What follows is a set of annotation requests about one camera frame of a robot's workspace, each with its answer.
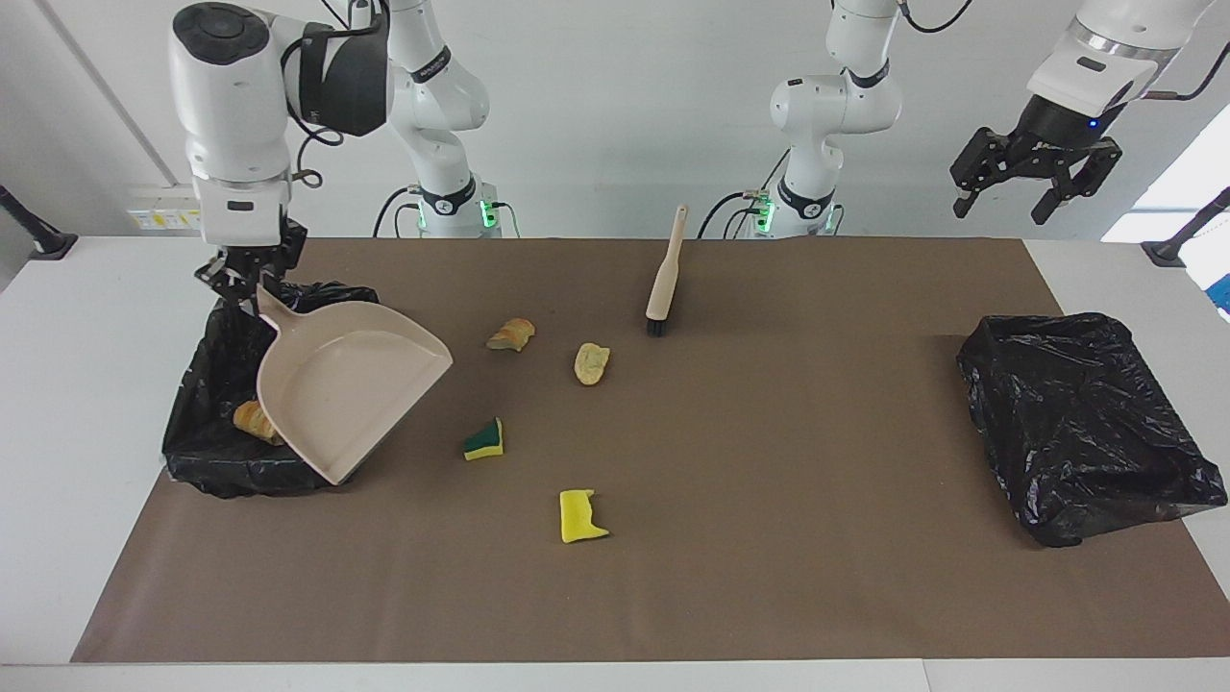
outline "dustpan handle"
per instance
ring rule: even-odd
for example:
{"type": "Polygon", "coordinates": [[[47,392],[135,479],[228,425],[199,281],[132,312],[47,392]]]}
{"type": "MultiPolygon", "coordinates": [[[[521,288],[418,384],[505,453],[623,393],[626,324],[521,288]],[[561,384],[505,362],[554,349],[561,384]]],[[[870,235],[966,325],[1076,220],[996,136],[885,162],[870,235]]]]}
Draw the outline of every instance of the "dustpan handle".
{"type": "Polygon", "coordinates": [[[256,286],[256,307],[261,311],[261,318],[278,331],[289,328],[299,318],[299,315],[261,284],[256,286]]]}

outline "black stand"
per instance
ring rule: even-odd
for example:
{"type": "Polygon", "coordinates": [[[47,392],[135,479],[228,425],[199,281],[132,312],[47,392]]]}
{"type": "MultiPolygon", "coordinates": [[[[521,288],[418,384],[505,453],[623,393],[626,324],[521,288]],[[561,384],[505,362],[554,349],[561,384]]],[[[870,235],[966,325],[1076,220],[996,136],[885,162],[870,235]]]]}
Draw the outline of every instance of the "black stand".
{"type": "Polygon", "coordinates": [[[2,184],[0,184],[0,206],[4,206],[12,218],[17,219],[17,222],[34,238],[34,250],[30,253],[31,259],[59,259],[68,254],[69,248],[76,242],[75,234],[60,232],[55,226],[38,218],[2,184]]]}
{"type": "Polygon", "coordinates": [[[1209,221],[1214,219],[1218,214],[1226,210],[1230,206],[1230,187],[1221,191],[1216,199],[1209,202],[1207,206],[1196,211],[1196,216],[1187,221],[1178,232],[1175,234],[1170,240],[1154,240],[1150,242],[1141,242],[1140,247],[1149,254],[1153,263],[1159,267],[1186,267],[1183,259],[1178,258],[1178,251],[1183,247],[1183,243],[1188,240],[1196,237],[1196,234],[1200,231],[1202,227],[1209,225],[1209,221]]]}

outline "brush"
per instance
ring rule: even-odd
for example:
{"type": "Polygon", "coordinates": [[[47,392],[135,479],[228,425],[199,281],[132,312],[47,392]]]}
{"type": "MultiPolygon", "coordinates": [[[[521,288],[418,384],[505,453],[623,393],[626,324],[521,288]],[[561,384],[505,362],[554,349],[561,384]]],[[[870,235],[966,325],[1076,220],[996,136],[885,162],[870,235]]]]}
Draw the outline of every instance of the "brush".
{"type": "Polygon", "coordinates": [[[684,243],[684,226],[688,225],[688,205],[680,204],[675,211],[675,225],[670,229],[670,242],[667,245],[667,258],[658,267],[658,277],[653,280],[649,293],[649,306],[645,309],[648,318],[645,327],[649,336],[662,336],[670,315],[670,300],[675,296],[675,283],[679,280],[679,250],[684,243]]]}

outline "green status light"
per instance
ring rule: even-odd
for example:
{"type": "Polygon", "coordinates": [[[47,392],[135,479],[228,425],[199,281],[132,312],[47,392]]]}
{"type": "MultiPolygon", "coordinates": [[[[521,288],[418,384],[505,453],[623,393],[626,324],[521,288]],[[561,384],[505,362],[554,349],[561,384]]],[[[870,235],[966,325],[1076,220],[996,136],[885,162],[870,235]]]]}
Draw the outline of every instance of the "green status light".
{"type": "Polygon", "coordinates": [[[478,202],[478,204],[482,206],[482,225],[487,227],[496,227],[499,219],[496,216],[496,210],[491,208],[491,203],[483,199],[478,202]]]}
{"type": "Polygon", "coordinates": [[[772,215],[777,210],[777,204],[772,203],[772,199],[763,197],[765,206],[760,211],[760,218],[756,219],[756,231],[761,235],[769,235],[769,229],[772,227],[772,215]]]}

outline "green scouring pad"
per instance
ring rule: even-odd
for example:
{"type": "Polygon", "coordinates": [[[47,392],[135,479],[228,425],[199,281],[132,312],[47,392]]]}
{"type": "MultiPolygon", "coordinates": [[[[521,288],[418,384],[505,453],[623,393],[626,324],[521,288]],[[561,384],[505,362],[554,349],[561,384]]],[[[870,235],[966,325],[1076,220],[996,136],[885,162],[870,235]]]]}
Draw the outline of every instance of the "green scouring pad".
{"type": "Polygon", "coordinates": [[[504,424],[497,418],[487,428],[466,438],[465,461],[486,460],[504,455],[504,424]]]}

